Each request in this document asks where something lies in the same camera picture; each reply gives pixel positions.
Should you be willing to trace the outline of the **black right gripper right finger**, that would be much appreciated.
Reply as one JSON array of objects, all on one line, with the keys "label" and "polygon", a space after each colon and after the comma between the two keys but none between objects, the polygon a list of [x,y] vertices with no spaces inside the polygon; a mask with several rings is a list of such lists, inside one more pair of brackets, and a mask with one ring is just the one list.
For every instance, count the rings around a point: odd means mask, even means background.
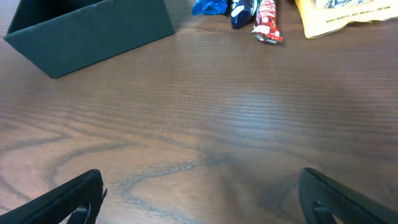
[{"label": "black right gripper right finger", "polygon": [[397,212],[363,194],[306,167],[300,173],[298,196],[309,224],[397,223]]}]

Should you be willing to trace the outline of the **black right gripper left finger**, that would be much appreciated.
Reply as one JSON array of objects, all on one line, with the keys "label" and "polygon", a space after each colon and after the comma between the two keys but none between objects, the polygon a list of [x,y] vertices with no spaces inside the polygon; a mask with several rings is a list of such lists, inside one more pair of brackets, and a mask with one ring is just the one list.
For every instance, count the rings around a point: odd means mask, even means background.
[{"label": "black right gripper left finger", "polygon": [[4,224],[96,223],[107,191],[101,172],[89,170],[40,197],[1,215]]}]

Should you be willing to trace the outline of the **dark green gift box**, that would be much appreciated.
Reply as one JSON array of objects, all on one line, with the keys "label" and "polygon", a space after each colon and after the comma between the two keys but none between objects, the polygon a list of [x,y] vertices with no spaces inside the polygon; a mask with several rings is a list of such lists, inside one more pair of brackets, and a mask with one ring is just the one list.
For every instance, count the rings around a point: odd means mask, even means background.
[{"label": "dark green gift box", "polygon": [[59,78],[172,34],[163,0],[21,0],[4,40]]}]

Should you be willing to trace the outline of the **blue cookie packet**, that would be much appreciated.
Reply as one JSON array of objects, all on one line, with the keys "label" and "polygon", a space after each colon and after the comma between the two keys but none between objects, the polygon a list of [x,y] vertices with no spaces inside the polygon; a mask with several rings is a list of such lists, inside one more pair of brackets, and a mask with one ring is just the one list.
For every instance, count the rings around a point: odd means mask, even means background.
[{"label": "blue cookie packet", "polygon": [[192,8],[192,14],[194,16],[199,14],[225,14],[227,8],[228,0],[196,0]]}]

